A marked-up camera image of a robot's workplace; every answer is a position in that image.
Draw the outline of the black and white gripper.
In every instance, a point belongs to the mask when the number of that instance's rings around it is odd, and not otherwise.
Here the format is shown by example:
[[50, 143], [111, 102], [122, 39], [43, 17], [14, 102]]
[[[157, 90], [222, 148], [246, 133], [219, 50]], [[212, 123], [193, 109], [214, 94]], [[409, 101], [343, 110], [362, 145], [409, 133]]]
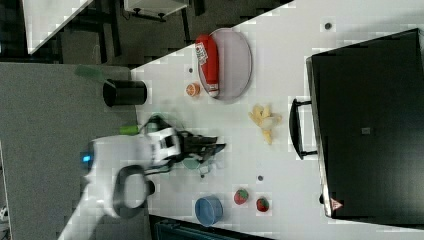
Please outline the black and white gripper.
[[194, 135], [189, 131], [179, 131], [178, 138], [181, 148], [181, 153], [178, 155], [179, 162], [186, 158], [194, 158], [199, 163], [203, 163], [213, 159], [226, 147], [225, 143], [217, 143], [217, 137]]

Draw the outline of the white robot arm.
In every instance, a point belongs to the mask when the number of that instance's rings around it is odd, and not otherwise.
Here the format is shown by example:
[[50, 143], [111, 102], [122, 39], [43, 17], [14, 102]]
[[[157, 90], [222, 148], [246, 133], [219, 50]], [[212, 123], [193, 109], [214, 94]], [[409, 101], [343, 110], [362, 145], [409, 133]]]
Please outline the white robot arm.
[[115, 135], [91, 142], [93, 161], [87, 185], [58, 240], [89, 240], [103, 217], [131, 219], [154, 188], [150, 175], [185, 159], [200, 163], [226, 145], [216, 137], [194, 135], [172, 126], [137, 135]]

